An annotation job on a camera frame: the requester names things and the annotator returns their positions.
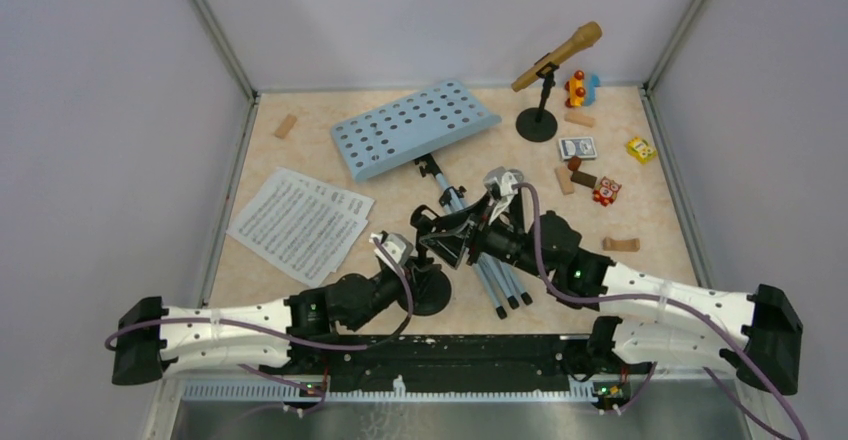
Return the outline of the black stand for silver microphone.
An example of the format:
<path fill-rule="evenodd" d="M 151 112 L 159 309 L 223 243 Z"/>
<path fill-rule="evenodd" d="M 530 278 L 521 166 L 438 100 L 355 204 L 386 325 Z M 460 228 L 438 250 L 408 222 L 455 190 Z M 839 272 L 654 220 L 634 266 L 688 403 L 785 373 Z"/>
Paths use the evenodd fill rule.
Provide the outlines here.
<path fill-rule="evenodd" d="M 415 229 L 414 254 L 404 262 L 409 274 L 412 302 L 401 294 L 398 304 L 415 316 L 433 316 L 443 311 L 452 297 L 452 284 L 429 250 L 420 242 L 423 234 L 430 233 L 438 217 L 435 211 L 426 205 L 417 207 L 410 216 L 410 225 Z"/>

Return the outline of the sheet music page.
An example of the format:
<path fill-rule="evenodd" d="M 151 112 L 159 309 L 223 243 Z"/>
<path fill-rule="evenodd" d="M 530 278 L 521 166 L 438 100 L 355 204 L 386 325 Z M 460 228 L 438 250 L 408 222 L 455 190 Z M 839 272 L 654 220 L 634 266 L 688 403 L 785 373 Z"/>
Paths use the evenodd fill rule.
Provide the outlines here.
<path fill-rule="evenodd" d="M 228 234 L 294 280 L 317 287 L 343 263 L 367 223 L 368 217 L 357 218 L 274 173 Z"/>
<path fill-rule="evenodd" d="M 291 169 L 277 167 L 275 174 L 296 180 L 312 193 L 339 208 L 343 208 L 357 218 L 366 219 L 375 203 L 375 200 L 370 197 L 317 180 Z"/>

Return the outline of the light blue music stand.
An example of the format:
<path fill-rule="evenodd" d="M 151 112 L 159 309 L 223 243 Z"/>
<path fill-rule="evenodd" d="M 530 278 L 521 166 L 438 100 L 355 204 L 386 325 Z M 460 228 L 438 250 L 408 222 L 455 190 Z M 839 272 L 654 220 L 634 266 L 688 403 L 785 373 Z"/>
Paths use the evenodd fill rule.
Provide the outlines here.
<path fill-rule="evenodd" d="M 500 122 L 460 81 L 446 80 L 338 122 L 330 134 L 355 182 L 412 163 L 439 185 L 443 211 L 454 213 L 470 201 L 433 153 Z"/>

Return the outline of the black stand for gold microphone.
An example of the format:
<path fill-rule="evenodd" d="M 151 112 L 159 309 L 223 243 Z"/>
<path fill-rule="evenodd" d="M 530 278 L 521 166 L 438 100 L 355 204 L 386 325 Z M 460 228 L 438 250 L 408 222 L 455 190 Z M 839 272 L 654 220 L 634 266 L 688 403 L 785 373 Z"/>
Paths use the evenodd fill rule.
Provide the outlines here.
<path fill-rule="evenodd" d="M 525 140 L 542 143 L 554 137 L 557 132 L 557 120 L 546 109 L 551 91 L 555 85 L 555 72 L 558 66 L 548 62 L 538 72 L 543 80 L 540 100 L 537 107 L 527 108 L 519 113 L 516 119 L 516 130 Z"/>

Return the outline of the gold microphone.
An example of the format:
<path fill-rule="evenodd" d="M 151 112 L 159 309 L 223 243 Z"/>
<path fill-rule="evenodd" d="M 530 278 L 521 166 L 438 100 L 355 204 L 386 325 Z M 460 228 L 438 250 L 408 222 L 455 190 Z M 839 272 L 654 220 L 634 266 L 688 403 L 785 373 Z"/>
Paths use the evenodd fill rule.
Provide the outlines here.
<path fill-rule="evenodd" d="M 600 25 L 590 21 L 579 28 L 560 46 L 537 60 L 531 68 L 518 76 L 510 86 L 513 92 L 519 92 L 532 85 L 537 78 L 543 78 L 552 68 L 561 66 L 565 61 L 592 47 L 603 35 Z"/>

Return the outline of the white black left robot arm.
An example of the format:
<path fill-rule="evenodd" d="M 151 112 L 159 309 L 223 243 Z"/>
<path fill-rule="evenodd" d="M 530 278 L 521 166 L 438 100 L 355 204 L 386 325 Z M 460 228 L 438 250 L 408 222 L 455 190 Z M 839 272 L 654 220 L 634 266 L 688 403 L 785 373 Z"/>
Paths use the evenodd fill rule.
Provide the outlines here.
<path fill-rule="evenodd" d="M 378 272 L 347 274 L 324 287 L 266 303 L 221 309 L 167 306 L 160 296 L 139 300 L 118 321 L 106 342 L 113 354 L 116 386 L 153 383 L 168 374 L 209 367 L 290 366 L 308 373 L 320 350 L 360 351 L 338 330 L 356 332 L 390 306 L 408 316 L 430 313 L 440 266 L 414 255 L 396 265 L 379 260 Z"/>

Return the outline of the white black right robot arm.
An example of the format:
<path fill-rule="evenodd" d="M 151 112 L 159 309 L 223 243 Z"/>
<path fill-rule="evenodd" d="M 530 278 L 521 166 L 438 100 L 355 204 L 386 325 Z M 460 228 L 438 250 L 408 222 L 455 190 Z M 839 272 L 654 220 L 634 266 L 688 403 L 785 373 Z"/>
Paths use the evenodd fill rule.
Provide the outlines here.
<path fill-rule="evenodd" d="M 804 327 L 782 289 L 759 284 L 746 293 L 664 280 L 582 248 L 581 234 L 542 211 L 537 198 L 526 226 L 524 210 L 513 206 L 520 198 L 484 195 L 446 215 L 421 205 L 410 223 L 418 244 L 453 268 L 486 255 L 538 277 L 561 304 L 598 312 L 586 357 L 600 372 L 622 363 L 676 364 L 797 394 Z"/>

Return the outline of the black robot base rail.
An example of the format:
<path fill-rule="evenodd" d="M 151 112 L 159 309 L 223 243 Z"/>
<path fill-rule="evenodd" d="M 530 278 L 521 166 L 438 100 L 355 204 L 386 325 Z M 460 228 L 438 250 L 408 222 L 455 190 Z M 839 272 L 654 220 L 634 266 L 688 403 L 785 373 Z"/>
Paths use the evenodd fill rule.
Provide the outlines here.
<path fill-rule="evenodd" d="M 580 379 L 642 375 L 649 363 L 625 365 L 593 356 L 585 335 L 345 335 L 356 351 L 295 345 L 277 372 L 327 377 L 331 392 L 387 392 L 402 379 L 413 393 L 523 393 L 566 391 Z"/>

